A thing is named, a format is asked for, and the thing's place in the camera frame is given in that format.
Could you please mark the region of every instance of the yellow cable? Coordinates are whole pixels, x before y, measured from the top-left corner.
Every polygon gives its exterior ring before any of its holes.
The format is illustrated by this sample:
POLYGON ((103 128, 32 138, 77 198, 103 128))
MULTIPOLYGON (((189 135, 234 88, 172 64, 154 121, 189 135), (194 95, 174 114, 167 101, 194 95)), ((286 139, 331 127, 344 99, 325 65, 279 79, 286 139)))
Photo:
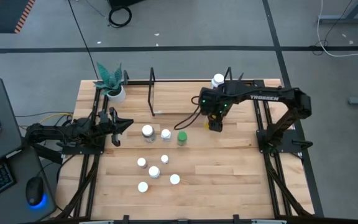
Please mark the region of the yellow cable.
POLYGON ((53 115, 50 115, 50 116, 44 118, 43 120, 41 120, 41 121, 40 121, 40 124, 42 124, 44 121, 48 120, 49 118, 53 118, 53 117, 60 116, 60 115, 73 116, 73 115, 70 114, 70 113, 58 113, 58 114, 53 114, 53 115))

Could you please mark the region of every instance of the green bottle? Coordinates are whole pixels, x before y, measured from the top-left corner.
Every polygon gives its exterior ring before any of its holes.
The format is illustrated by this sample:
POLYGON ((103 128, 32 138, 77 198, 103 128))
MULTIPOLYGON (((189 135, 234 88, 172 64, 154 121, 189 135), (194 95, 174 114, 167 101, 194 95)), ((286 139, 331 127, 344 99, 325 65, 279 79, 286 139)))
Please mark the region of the green bottle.
POLYGON ((179 131, 178 133, 178 145, 184 146, 187 142, 187 134, 184 131, 179 131))

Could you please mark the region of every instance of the potted plant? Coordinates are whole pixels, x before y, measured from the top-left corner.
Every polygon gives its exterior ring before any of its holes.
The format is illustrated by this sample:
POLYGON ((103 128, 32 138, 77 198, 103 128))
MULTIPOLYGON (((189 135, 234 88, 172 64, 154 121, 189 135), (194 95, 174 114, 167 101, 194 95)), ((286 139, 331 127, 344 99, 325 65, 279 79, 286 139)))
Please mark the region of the potted plant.
POLYGON ((125 90, 122 86, 121 64, 114 73, 109 73, 107 69, 98 63, 98 70, 102 81, 94 82, 95 87, 102 89, 102 95, 107 95, 109 100, 120 103, 125 100, 125 90))

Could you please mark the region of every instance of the computer mouse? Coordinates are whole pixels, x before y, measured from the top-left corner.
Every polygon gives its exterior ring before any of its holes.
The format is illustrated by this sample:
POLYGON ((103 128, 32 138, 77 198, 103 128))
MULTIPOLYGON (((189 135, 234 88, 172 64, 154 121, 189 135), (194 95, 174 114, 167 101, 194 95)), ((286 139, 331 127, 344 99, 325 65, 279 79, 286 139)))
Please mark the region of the computer mouse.
POLYGON ((31 206, 38 205, 44 195, 44 181, 41 177, 31 178, 25 187, 25 198, 31 206))

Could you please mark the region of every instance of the white cable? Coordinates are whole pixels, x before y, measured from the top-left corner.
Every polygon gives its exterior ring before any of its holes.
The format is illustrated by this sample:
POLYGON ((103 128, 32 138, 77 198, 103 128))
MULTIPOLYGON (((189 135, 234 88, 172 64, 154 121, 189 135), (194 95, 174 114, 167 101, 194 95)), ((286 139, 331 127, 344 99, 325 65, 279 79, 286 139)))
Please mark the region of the white cable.
POLYGON ((320 39, 320 33, 319 33, 319 24, 320 24, 320 17, 321 17, 321 13, 323 13, 323 0, 321 0, 321 9, 320 9, 320 14, 318 15, 318 21, 317 21, 317 36, 318 36, 318 40, 320 43, 320 46, 323 48, 323 50, 332 57, 348 57, 348 56, 356 56, 358 55, 358 53, 356 54, 348 54, 348 55, 333 55, 331 53, 329 53, 323 46, 323 44, 321 43, 321 39, 320 39))

